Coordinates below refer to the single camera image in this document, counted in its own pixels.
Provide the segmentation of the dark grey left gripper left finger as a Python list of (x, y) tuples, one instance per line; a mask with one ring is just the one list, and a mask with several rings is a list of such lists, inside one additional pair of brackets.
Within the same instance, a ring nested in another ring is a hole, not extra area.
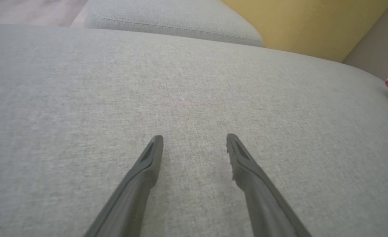
[(153, 136), (84, 237), (140, 237), (151, 189), (160, 172), (163, 137)]

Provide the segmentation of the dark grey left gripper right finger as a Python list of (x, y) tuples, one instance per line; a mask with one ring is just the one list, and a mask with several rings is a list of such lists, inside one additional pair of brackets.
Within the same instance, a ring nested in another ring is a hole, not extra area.
[(227, 135), (232, 178), (244, 192), (254, 237), (312, 237), (235, 134)]

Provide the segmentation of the large grey sofa seat cushion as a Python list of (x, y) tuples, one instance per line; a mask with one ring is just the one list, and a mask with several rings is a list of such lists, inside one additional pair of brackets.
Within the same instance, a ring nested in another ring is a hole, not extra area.
[(151, 138), (141, 236), (253, 237), (236, 134), (313, 237), (388, 237), (388, 89), (225, 42), (0, 25), (0, 237), (81, 237)]

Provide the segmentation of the wide yellow sofa backrest cushion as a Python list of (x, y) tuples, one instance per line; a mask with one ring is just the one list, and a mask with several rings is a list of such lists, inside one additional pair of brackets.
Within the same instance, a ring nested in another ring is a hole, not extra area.
[(388, 0), (222, 0), (271, 49), (342, 62), (388, 8)]

